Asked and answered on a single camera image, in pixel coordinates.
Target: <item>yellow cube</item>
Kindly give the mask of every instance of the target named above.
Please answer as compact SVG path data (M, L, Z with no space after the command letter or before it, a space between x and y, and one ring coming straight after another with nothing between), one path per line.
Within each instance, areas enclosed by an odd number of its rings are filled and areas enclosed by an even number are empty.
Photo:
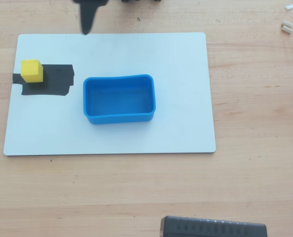
M21 76L26 83L43 82L43 66L39 60L22 60Z

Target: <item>blue plastic bin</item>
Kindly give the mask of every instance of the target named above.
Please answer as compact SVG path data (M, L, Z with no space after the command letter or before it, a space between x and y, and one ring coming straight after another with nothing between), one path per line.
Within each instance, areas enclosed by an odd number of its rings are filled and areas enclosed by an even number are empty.
M92 124L150 121L155 108L150 75L84 81L84 114Z

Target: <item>wooden table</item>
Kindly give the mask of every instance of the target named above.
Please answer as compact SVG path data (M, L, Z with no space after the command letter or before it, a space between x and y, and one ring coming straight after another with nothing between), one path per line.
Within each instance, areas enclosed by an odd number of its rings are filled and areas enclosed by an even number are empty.
M17 37L78 33L70 0L0 0L0 237L158 237L166 215L293 237L292 0L163 0L99 10L95 33L205 32L214 154L3 155Z

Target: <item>white object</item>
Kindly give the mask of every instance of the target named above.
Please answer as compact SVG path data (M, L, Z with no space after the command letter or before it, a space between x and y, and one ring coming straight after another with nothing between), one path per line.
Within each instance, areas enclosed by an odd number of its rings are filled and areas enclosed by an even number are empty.
M287 26L283 26L282 27L282 30L284 32L287 32L288 34L291 34L293 32L293 30L291 28L287 27Z
M12 85L8 156L215 151L204 33L20 35L14 73L23 59L72 64L74 86L66 96L23 96L22 85ZM138 74L154 79L154 118L90 124L83 112L84 80Z
M292 27L293 27L293 24L292 24L291 22L289 22L289 21L285 21L285 20L282 22L282 25L283 25L283 26L287 26L287 27L289 27L289 28L292 28Z
M286 9L287 9L287 10L291 10L291 9L293 9L293 4L291 4L291 5L289 5L289 6L286 6Z

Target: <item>black device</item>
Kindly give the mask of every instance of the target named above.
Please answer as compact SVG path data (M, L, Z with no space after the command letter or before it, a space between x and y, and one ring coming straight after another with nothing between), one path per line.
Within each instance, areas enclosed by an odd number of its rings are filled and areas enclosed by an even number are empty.
M97 9L101 6L105 6L108 3L108 0L73 0L73 1L76 3L79 3L81 6L82 31L84 35L87 35L91 30Z
M161 237L268 237L264 224L167 216Z

